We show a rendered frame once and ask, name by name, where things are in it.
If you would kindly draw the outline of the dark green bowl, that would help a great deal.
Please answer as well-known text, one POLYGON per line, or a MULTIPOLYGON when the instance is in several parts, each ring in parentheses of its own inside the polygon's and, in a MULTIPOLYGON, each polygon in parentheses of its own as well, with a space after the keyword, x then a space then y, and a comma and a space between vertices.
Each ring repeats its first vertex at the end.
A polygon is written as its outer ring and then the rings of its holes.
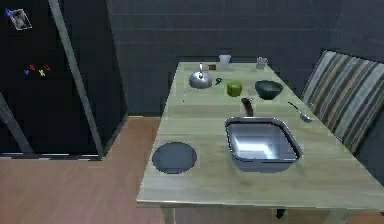
POLYGON ((255 83, 255 90, 261 99, 273 100, 282 92, 283 86, 274 81, 261 80, 255 83))

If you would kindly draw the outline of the silver kettle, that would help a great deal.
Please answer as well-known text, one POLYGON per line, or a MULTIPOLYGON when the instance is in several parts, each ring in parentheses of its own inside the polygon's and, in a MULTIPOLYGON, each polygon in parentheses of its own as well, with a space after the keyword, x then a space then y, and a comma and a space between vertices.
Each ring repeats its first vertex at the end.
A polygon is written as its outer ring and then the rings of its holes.
POLYGON ((206 89, 212 86, 212 78, 203 71, 203 64, 199 64, 199 70, 189 76, 189 86, 195 89, 206 89))

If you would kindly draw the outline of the round dark grey plate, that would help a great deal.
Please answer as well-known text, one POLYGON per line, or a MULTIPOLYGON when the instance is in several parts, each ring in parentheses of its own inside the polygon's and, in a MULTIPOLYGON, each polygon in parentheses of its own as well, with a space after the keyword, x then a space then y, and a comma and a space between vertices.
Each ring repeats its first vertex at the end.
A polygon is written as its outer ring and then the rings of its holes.
POLYGON ((197 153, 182 142, 169 142, 158 147, 152 155, 152 164, 166 174, 180 174, 194 167, 197 153))

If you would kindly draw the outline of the dark curved faucet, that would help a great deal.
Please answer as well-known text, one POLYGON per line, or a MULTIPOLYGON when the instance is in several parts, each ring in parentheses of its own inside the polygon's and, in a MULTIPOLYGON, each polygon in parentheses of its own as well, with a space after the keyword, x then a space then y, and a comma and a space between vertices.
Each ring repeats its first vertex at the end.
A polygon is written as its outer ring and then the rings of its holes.
POLYGON ((252 107, 251 101, 248 98, 242 98, 241 99, 241 103, 244 106, 246 115, 248 117, 253 117, 254 116, 254 111, 253 111, 253 107, 252 107))

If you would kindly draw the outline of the pale wooden counter table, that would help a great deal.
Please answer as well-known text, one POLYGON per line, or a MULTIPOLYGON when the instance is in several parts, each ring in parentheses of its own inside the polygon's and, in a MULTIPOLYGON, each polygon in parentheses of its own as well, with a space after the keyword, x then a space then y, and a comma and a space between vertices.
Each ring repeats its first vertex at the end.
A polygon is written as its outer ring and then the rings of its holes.
POLYGON ((196 62, 178 65, 154 145, 182 142, 197 153, 195 166, 181 174, 165 174, 147 165, 138 204, 161 207, 166 224, 176 224, 183 209, 203 212, 206 219, 227 221, 231 215, 251 217, 269 209, 298 213, 302 222, 311 212, 320 213, 316 224, 345 224, 359 211, 384 212, 382 186, 349 150, 317 118, 304 122, 309 108, 285 87, 276 99, 264 101, 254 89, 260 80, 277 80, 270 67, 234 63, 217 68, 212 76, 223 83, 204 90, 193 89, 188 78, 196 62), (287 125, 304 155, 286 170, 273 173, 243 172, 231 162, 224 122, 241 116, 239 98, 227 94, 226 84, 239 81, 243 96, 254 112, 287 125))

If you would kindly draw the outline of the steel sink basin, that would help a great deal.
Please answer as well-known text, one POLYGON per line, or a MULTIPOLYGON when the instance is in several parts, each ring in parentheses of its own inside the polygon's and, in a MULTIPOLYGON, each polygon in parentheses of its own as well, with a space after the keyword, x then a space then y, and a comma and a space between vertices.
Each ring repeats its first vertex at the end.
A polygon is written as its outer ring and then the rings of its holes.
POLYGON ((230 158, 243 172, 282 172, 303 156, 302 147, 279 119, 230 117, 224 127, 230 158))

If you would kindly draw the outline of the silver spoon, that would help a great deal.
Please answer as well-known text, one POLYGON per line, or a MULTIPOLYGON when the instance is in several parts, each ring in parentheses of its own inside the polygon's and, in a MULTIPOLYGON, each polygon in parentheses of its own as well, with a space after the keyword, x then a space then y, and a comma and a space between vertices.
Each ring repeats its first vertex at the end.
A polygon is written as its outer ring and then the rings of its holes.
POLYGON ((306 122, 306 123, 312 122, 312 119, 308 115, 306 115, 302 111, 300 111, 299 108, 296 105, 294 105, 292 102, 289 102, 289 101, 288 101, 288 104, 290 104, 291 106, 293 106, 297 110, 297 112, 299 113, 300 118, 304 122, 306 122))

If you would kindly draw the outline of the black fridge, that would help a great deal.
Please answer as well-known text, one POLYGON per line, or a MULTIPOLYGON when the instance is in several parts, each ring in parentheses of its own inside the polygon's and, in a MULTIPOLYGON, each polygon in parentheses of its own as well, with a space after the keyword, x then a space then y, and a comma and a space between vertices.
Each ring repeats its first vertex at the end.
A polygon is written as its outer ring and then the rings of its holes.
MULTIPOLYGON (((105 157, 127 115, 107 2, 59 4, 105 157)), ((0 0, 0 93, 33 150, 0 120, 0 158, 100 160, 48 0, 0 0), (6 8, 23 9, 32 28, 17 31, 6 8), (29 64, 51 71, 25 76, 29 64)))

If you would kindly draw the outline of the colourful letter magnets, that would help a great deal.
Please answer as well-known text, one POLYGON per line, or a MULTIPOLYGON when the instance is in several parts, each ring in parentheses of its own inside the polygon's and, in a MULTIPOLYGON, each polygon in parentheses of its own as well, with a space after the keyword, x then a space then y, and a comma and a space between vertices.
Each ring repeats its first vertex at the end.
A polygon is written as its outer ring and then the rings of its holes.
POLYGON ((23 69, 25 76, 37 74, 40 77, 46 77, 50 71, 51 68, 48 64, 29 64, 23 69))

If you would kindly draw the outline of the photo fridge magnet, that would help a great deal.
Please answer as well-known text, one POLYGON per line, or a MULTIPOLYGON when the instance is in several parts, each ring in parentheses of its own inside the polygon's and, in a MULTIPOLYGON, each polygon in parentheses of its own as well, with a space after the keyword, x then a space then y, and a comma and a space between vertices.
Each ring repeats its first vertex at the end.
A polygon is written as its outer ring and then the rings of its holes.
POLYGON ((32 28, 32 24, 29 21, 29 18, 23 9, 10 10, 6 8, 5 12, 6 12, 6 15, 10 18, 11 22, 13 23, 17 31, 27 30, 32 28))

